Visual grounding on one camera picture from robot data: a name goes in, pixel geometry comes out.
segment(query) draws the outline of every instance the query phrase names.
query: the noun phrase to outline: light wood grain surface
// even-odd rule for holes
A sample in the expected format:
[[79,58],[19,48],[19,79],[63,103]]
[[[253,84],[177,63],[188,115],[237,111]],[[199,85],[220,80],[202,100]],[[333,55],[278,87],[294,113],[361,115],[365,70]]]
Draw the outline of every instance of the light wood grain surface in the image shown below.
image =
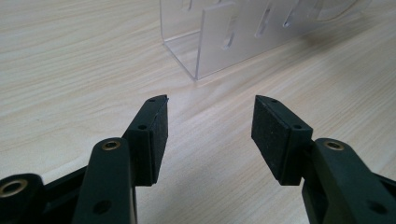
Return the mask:
[[301,187],[280,187],[250,139],[256,94],[396,179],[396,2],[338,21],[198,82],[163,45],[158,0],[0,1],[0,178],[46,183],[121,136],[168,94],[158,184],[140,223],[308,223]]

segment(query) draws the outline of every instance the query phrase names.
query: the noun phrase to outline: brass insert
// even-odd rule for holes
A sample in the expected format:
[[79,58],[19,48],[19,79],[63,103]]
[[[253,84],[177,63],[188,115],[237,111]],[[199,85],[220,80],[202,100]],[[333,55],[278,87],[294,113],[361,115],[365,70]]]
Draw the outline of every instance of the brass insert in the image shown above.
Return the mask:
[[113,149],[118,148],[120,145],[121,145],[121,143],[119,141],[111,140],[111,141],[108,141],[106,143],[103,143],[102,144],[102,149],[106,150],[106,151],[109,151],[109,150],[113,150]]
[[15,179],[11,180],[0,187],[0,198],[7,198],[23,191],[27,186],[27,180]]
[[328,147],[329,149],[336,150],[336,151],[344,150],[343,145],[341,145],[337,142],[334,142],[334,141],[326,141],[326,142],[324,142],[324,146]]

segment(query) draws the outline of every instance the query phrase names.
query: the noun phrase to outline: wooden table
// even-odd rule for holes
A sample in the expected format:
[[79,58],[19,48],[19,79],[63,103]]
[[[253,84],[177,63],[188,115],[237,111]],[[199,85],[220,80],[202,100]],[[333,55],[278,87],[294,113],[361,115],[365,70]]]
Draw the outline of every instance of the wooden table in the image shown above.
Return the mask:
[[307,223],[301,187],[280,187],[250,139],[256,94],[354,147],[396,179],[396,2],[194,82],[165,48],[157,0],[0,2],[0,178],[46,183],[121,136],[167,94],[158,184],[137,189],[140,223]]

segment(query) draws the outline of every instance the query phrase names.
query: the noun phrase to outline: clear acrylic box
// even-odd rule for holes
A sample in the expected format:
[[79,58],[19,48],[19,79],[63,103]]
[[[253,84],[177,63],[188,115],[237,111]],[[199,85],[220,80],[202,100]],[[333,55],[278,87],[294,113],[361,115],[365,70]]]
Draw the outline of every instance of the clear acrylic box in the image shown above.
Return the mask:
[[163,42],[195,79],[365,9],[371,0],[161,0]]

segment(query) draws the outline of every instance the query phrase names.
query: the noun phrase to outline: screw hole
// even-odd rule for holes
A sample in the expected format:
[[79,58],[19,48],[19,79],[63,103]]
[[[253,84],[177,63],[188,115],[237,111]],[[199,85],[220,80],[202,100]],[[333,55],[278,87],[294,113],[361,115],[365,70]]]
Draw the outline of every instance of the screw hole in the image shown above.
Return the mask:
[[382,205],[381,203],[368,201],[367,204],[368,204],[368,207],[375,213],[384,215],[388,212],[387,208],[384,205]]
[[104,213],[106,213],[111,207],[111,201],[109,200],[103,200],[99,203],[97,203],[92,211],[96,214],[96,215],[102,215]]
[[113,150],[118,148],[121,145],[119,141],[108,141],[104,144],[102,144],[102,149],[103,150]]
[[0,198],[10,197],[23,191],[26,188],[27,183],[28,182],[25,179],[11,180],[0,187]]
[[344,150],[344,146],[336,142],[326,141],[324,145],[325,147],[328,147],[329,149],[332,150],[338,150],[338,151]]

